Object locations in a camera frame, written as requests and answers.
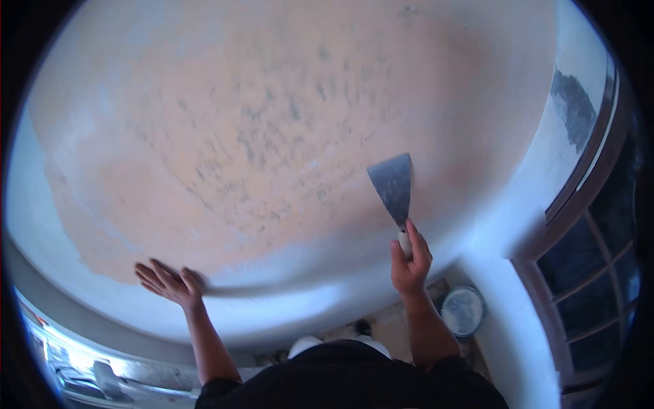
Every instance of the ceiling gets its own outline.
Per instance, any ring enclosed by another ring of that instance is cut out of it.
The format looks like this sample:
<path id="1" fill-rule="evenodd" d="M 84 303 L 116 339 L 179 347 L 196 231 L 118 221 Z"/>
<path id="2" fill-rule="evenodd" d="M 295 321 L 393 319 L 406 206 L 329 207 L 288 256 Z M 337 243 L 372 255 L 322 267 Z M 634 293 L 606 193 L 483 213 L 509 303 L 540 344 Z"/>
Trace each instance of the ceiling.
<path id="1" fill-rule="evenodd" d="M 133 276 L 148 257 L 203 275 L 231 346 L 383 306 L 395 233 L 366 167 L 410 153 L 436 271 L 540 122 L 553 2 L 487 3 L 87 1 L 28 97 L 12 238 L 74 299 L 170 340 L 183 314 Z"/>

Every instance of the wall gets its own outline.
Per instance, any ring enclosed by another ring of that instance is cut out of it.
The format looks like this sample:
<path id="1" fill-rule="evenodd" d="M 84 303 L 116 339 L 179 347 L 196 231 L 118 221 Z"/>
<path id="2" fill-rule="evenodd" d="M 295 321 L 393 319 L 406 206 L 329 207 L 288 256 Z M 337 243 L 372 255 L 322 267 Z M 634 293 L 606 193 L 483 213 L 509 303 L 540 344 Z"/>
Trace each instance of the wall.
<path id="1" fill-rule="evenodd" d="M 511 262 L 468 251 L 445 278 L 452 286 L 472 284 L 484 296 L 487 312 L 475 341 L 509 407 L 558 408 L 559 375 L 547 336 Z"/>
<path id="2" fill-rule="evenodd" d="M 534 140 L 510 182 L 477 215 L 470 247 L 445 271 L 451 285 L 473 285 L 486 300 L 475 340 L 511 408 L 560 407 L 560 382 L 538 314 L 505 258 L 534 226 L 544 227 L 544 210 L 576 167 L 613 73 L 579 9 L 569 0 L 556 4 L 556 68 Z"/>
<path id="3" fill-rule="evenodd" d="M 29 95 L 9 232 L 63 293 L 173 342 L 183 315 L 135 261 L 199 270 L 232 349 L 379 309 L 395 228 L 366 166 L 410 152 L 435 274 L 538 127 L 553 4 L 505 3 L 88 1 Z"/>

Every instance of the wooden window frame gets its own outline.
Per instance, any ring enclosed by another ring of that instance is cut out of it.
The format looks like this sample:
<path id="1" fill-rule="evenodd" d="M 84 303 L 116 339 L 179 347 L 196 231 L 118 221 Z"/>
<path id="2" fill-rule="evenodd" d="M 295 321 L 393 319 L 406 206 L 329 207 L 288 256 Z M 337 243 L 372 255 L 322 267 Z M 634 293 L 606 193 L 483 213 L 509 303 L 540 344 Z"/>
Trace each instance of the wooden window frame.
<path id="1" fill-rule="evenodd" d="M 635 308 L 635 302 L 625 305 L 622 300 L 617 274 L 613 266 L 615 261 L 619 260 L 622 255 L 632 248 L 633 243 L 630 241 L 615 257 L 611 257 L 593 217 L 588 212 L 590 204 L 604 186 L 617 163 L 627 134 L 630 131 L 632 98 L 626 86 L 619 86 L 619 73 L 617 71 L 612 79 L 607 75 L 606 86 L 598 119 L 591 132 L 587 147 L 563 189 L 545 212 L 546 226 L 543 236 L 539 240 L 530 240 L 522 244 L 521 249 L 523 251 L 521 251 L 520 257 L 511 260 L 513 267 L 534 302 L 536 312 L 543 324 L 556 369 L 560 374 L 562 390 L 565 387 L 577 387 L 579 385 L 592 387 L 593 384 L 605 378 L 611 370 L 611 365 L 605 365 L 590 370 L 575 371 L 569 343 L 593 335 L 615 323 L 619 323 L 621 342 L 623 342 L 627 331 L 628 314 Z M 617 101 L 615 101 L 615 111 L 611 121 L 614 98 L 617 98 Z M 604 133 L 609 124 L 611 128 L 608 130 L 602 147 Z M 588 169 L 592 166 L 600 147 L 602 147 L 602 150 L 590 174 L 588 174 L 584 183 L 579 186 Z M 606 266 L 591 274 L 590 277 L 573 289 L 554 297 L 536 261 L 548 252 L 581 217 L 588 222 L 593 237 L 599 244 Z M 605 272 L 608 272 L 611 278 L 613 294 L 617 301 L 617 317 L 602 322 L 581 334 L 567 337 L 557 303 L 580 291 Z"/>

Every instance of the putty knife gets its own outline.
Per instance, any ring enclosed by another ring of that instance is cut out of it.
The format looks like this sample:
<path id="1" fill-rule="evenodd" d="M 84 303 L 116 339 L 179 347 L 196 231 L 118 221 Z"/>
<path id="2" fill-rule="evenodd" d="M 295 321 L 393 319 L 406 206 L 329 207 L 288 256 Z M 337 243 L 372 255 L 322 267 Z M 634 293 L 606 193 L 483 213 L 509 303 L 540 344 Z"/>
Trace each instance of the putty knife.
<path id="1" fill-rule="evenodd" d="M 405 153 L 372 165 L 368 168 L 368 176 L 400 229 L 398 241 L 404 257 L 409 260 L 413 256 L 406 226 L 411 201 L 411 157 Z"/>

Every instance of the hand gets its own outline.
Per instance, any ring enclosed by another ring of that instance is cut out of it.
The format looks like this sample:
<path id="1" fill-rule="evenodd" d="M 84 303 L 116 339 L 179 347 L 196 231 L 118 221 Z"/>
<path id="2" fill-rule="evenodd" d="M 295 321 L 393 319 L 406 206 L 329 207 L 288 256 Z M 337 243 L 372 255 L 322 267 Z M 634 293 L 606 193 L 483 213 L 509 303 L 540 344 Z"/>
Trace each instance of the hand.
<path id="1" fill-rule="evenodd" d="M 179 304 L 184 311 L 202 305 L 202 289 L 189 269 L 184 267 L 179 278 L 166 271 L 157 260 L 151 258 L 150 263 L 152 268 L 141 263 L 135 266 L 135 274 L 146 290 Z"/>
<path id="2" fill-rule="evenodd" d="M 407 233 L 413 251 L 412 261 L 406 261 L 404 258 L 400 242 L 393 240 L 390 243 L 392 262 L 390 280 L 402 298 L 424 294 L 426 290 L 424 282 L 427 279 L 427 273 L 433 259 L 429 247 L 427 247 L 427 242 L 422 234 L 418 233 L 411 219 L 407 219 Z"/>

